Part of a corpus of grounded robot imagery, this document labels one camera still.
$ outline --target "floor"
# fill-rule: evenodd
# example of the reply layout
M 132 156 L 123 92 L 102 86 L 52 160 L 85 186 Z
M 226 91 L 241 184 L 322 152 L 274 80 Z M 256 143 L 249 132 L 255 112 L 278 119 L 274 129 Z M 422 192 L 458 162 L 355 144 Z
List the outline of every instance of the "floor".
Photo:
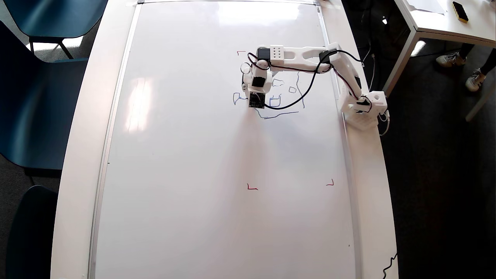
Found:
M 362 59 L 372 46 L 365 72 L 368 84 L 374 77 L 372 89 L 380 90 L 408 36 L 403 32 L 406 24 L 392 0 L 343 2 Z M 390 12 L 384 24 L 383 17 Z M 2 1 L 0 20 L 28 44 Z M 83 38 L 64 41 L 75 58 L 89 57 L 97 29 L 98 24 Z M 479 94 L 469 93 L 463 86 L 491 50 L 476 46 L 464 67 L 447 70 L 436 67 L 436 55 L 428 54 L 457 49 L 460 44 L 424 41 L 426 44 L 417 57 L 410 59 L 388 99 L 391 126 L 382 137 L 399 275 L 402 279 L 495 278 L 496 100 L 493 94 L 467 123 L 464 116 Z M 55 45 L 35 45 L 35 49 L 36 56 L 47 62 L 66 59 Z M 486 84 L 494 78 L 493 70 Z M 59 188 L 59 179 L 33 180 L 54 191 Z M 0 185 L 2 279 L 8 230 L 31 182 L 20 167 L 0 156 Z

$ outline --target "black cable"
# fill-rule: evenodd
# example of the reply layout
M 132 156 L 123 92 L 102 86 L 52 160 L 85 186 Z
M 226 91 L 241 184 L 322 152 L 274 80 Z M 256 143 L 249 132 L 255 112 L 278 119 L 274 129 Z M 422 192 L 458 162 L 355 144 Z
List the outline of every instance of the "black cable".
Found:
M 308 94 L 308 92 L 310 92 L 310 89 L 311 89 L 311 87 L 312 87 L 312 85 L 313 85 L 313 81 L 315 80 L 315 76 L 317 75 L 317 73 L 318 73 L 318 69 L 319 69 L 320 65 L 322 64 L 322 62 L 323 62 L 323 61 L 324 61 L 327 57 L 329 57 L 329 56 L 331 56 L 331 55 L 333 55 L 333 54 L 336 54 L 336 53 L 338 53 L 338 52 L 345 53 L 345 54 L 347 54 L 348 56 L 350 56 L 351 58 L 353 58 L 355 61 L 358 61 L 358 62 L 363 63 L 363 61 L 362 61 L 362 60 L 357 59 L 356 57 L 354 57 L 351 53 L 349 53 L 349 52 L 347 52 L 347 51 L 344 51 L 344 50 L 332 50 L 332 51 L 329 51 L 328 53 L 326 53 L 326 54 L 325 54 L 325 55 L 324 55 L 324 56 L 320 59 L 320 61 L 319 61 L 319 62 L 318 62 L 318 64 L 317 64 L 317 67 L 315 67 L 315 70 L 313 70 L 313 76 L 312 76 L 312 78 L 311 78 L 310 85 L 309 85 L 308 89 L 305 91 L 305 93 L 304 93 L 304 94 L 303 94 L 300 98 L 298 98 L 298 99 L 297 99 L 296 101 L 294 101 L 293 103 L 291 103 L 291 104 L 289 104 L 289 105 L 287 105 L 287 106 L 284 106 L 284 107 L 271 107 L 271 106 L 268 106 L 267 104 L 264 104 L 264 107 L 269 108 L 269 109 L 273 109 L 273 110 L 282 110 L 282 109 L 287 109 L 287 108 L 289 108 L 289 107 L 291 107 L 291 106 L 293 106 L 293 105 L 297 104 L 299 101 L 301 101 L 301 100 L 302 100 L 302 99 L 303 99 L 303 98 L 304 98 L 304 97 Z M 250 61 L 250 63 L 251 63 L 253 66 L 255 66 L 255 67 L 257 67 L 257 68 L 259 68 L 259 69 L 261 69 L 261 70 L 268 70 L 270 67 L 272 67 L 271 63 L 269 63 L 269 67 L 267 67 L 267 69 L 261 68 L 261 67 L 259 67 L 259 66 L 256 64 L 256 62 L 254 62 L 254 61 L 252 61 L 252 60 L 251 60 L 250 56 L 253 56 L 254 58 L 256 58 L 256 59 L 257 59 L 257 61 L 258 61 L 258 57 L 257 57 L 255 54 L 251 53 L 251 52 L 249 52 L 249 53 L 248 53 L 248 60 Z M 282 67 L 282 66 L 273 66 L 273 67 L 309 72 L 308 70 L 303 70 L 303 69 L 298 69 L 298 68 L 291 68 L 291 67 Z M 329 67 L 329 69 L 327 69 L 326 71 L 323 71 L 322 73 L 330 71 L 330 70 L 331 70 L 331 68 L 333 68 L 333 66 L 332 66 L 332 65 Z M 348 87 L 350 88 L 351 92 L 353 93 L 353 97 L 354 97 L 355 99 L 357 99 L 357 100 L 358 100 L 358 97 L 357 97 L 357 96 L 356 96 L 356 94 L 353 92 L 353 89 L 351 88 L 351 86 L 349 85 L 349 83 L 348 83 L 348 82 L 347 82 L 347 81 L 346 81 L 346 80 L 345 80 L 345 79 L 344 79 L 344 78 L 343 78 L 343 77 L 342 77 L 342 76 L 341 76 L 341 75 L 340 75 L 337 71 L 336 71 L 336 73 L 337 73 L 337 74 L 338 74 L 338 76 L 340 76 L 340 77 L 344 80 L 344 82 L 348 85 Z
M 394 258 L 391 258 L 391 261 L 389 263 L 389 266 L 385 269 L 382 270 L 382 272 L 384 273 L 384 277 L 382 279 L 385 279 L 386 278 L 386 270 L 389 269 L 392 265 L 393 265 L 393 260 L 396 259 L 396 256 L 398 256 L 398 252 L 396 252 L 396 254 L 394 254 Z
M 259 68 L 260 70 L 268 70 L 268 69 L 270 69 L 270 65 L 269 65 L 269 66 L 267 66 L 267 69 L 264 69 L 264 68 L 260 67 L 259 65 L 257 65 L 257 64 L 256 64 L 256 62 L 253 62 L 253 61 L 251 60 L 250 55 L 251 55 L 251 56 L 253 56 L 253 57 L 255 57 L 255 59 L 256 59 L 257 61 L 258 61 L 258 57 L 257 57 L 255 54 L 253 54 L 253 53 L 251 53 L 251 52 L 248 52 L 248 54 L 247 54 L 247 56 L 248 56 L 248 60 L 250 61 L 250 63 L 251 63 L 251 65 L 252 65 L 252 66 L 255 66 L 256 68 Z
M 371 109 L 372 109 L 372 102 L 371 102 L 371 100 L 367 96 L 364 96 L 364 97 L 365 97 L 365 99 L 367 99 L 369 101 L 369 104 L 371 105 L 369 107 L 369 110 L 367 111 L 367 113 L 369 113 L 371 111 Z
M 320 61 L 318 62 L 317 67 L 315 67 L 315 70 L 313 71 L 313 76 L 312 76 L 312 78 L 311 78 L 310 85 L 309 85 L 308 89 L 305 91 L 305 93 L 304 93 L 304 94 L 303 94 L 300 98 L 298 98 L 298 99 L 297 99 L 296 101 L 294 101 L 293 103 L 291 103 L 291 104 L 289 104 L 289 105 L 287 105 L 287 106 L 284 106 L 284 107 L 271 107 L 271 106 L 268 106 L 267 104 L 264 104 L 263 106 L 264 106 L 264 107 L 266 107 L 266 108 L 269 108 L 269 109 L 273 109 L 273 110 L 282 110 L 282 109 L 287 109 L 287 108 L 289 108 L 289 107 L 291 107 L 291 106 L 293 106 L 293 105 L 297 104 L 299 101 L 301 101 L 301 100 L 302 100 L 302 99 L 303 99 L 303 98 L 304 98 L 304 97 L 308 94 L 308 92 L 310 92 L 310 89 L 311 89 L 311 87 L 312 87 L 312 85 L 313 85 L 313 81 L 315 80 L 315 76 L 316 76 L 316 75 L 317 75 L 317 73 L 318 73 L 318 68 L 320 67 L 320 64 L 322 64 L 322 62 L 323 62 L 323 61 L 324 61 L 327 57 L 329 57 L 329 56 L 331 56 L 331 55 L 333 55 L 333 54 L 335 54 L 335 53 L 337 53 L 337 52 L 342 52 L 342 53 L 345 53 L 345 54 L 349 55 L 350 57 L 352 57 L 353 59 L 355 59 L 356 61 L 362 62 L 361 60 L 356 59 L 353 55 L 351 55 L 351 54 L 350 54 L 349 52 L 347 52 L 347 51 L 342 51 L 342 50 L 333 50 L 333 51 L 329 51 L 329 52 L 328 52 L 328 53 L 326 53 L 326 54 L 325 54 L 325 55 L 324 55 L 324 56 L 320 59 Z M 336 73 L 337 73 L 337 74 L 338 74 L 338 75 L 339 75 L 339 76 L 340 76 L 340 77 L 341 77 L 341 78 L 345 81 L 345 83 L 346 83 L 348 86 L 350 86 L 350 85 L 349 85 L 349 83 L 348 83 L 348 82 L 347 82 L 347 81 L 346 81 L 346 80 L 345 80 L 345 79 L 344 79 L 344 78 L 343 78 L 343 77 L 342 77 L 342 76 L 341 76 L 341 75 L 340 75 L 337 71 L 336 71 Z

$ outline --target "blue chair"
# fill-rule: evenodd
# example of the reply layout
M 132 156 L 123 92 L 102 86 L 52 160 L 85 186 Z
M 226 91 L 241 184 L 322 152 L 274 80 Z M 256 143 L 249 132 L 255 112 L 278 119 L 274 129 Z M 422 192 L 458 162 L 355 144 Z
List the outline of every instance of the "blue chair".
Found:
M 0 153 L 28 169 L 62 170 L 87 60 L 46 63 L 0 22 Z
M 107 0 L 3 0 L 15 24 L 33 43 L 59 44 L 65 54 L 65 38 L 88 33 L 102 17 Z
M 33 186 L 15 213 L 7 241 L 7 279 L 49 279 L 57 193 Z

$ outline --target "desk leg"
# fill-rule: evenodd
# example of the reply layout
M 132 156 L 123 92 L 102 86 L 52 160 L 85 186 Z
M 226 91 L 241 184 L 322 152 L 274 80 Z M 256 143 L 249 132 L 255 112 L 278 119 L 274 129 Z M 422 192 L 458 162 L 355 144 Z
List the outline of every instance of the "desk leg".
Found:
M 413 48 L 417 44 L 419 38 L 420 37 L 418 32 L 414 28 L 410 29 L 410 35 L 408 35 L 408 39 L 406 40 L 405 46 L 401 50 L 400 56 L 398 57 L 396 64 L 394 64 L 393 70 L 391 71 L 391 74 L 387 78 L 386 84 L 382 89 L 384 93 L 386 93 L 386 97 L 389 97 L 391 91 L 393 90 L 393 87 L 400 78 L 400 75 L 403 69 L 405 68 L 406 63 L 408 62 L 408 59 L 412 54 Z
M 465 117 L 465 120 L 467 122 L 471 121 L 472 118 L 479 112 L 479 110 L 484 106 L 484 104 L 488 101 L 489 97 L 495 92 L 496 90 L 496 79 L 493 80 L 493 84 L 491 85 L 490 90 L 486 90 L 482 93 L 481 98 L 477 101 L 477 104 L 470 110 L 470 112 L 467 114 Z

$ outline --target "whiteboard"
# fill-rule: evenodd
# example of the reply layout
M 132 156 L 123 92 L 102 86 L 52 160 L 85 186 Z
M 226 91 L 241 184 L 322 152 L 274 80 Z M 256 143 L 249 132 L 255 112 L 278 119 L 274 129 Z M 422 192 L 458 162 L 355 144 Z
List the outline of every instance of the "whiteboard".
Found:
M 248 108 L 240 64 L 261 44 L 323 46 L 316 7 L 142 5 L 114 118 L 96 279 L 355 278 L 331 76 L 287 110 Z M 275 78 L 273 106 L 298 98 L 311 75 Z

